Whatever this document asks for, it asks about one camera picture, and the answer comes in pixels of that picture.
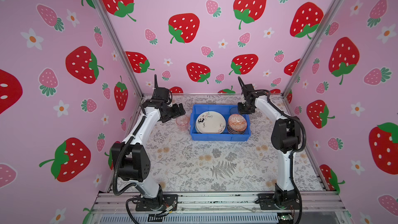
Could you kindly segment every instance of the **blue crate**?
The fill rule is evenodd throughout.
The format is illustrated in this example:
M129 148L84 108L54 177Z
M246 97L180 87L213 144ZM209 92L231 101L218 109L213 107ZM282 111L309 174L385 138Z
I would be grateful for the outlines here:
M191 113L191 130L190 134L194 141L233 141L233 142L244 142L251 136L250 131L250 119L249 115L243 114L242 116L246 119L248 127L243 134L229 134L227 128L221 134L204 134L196 131L195 122L200 114L207 111L215 111L221 113L224 116L226 123L228 124L228 118L230 116L230 110L237 105L193 105Z

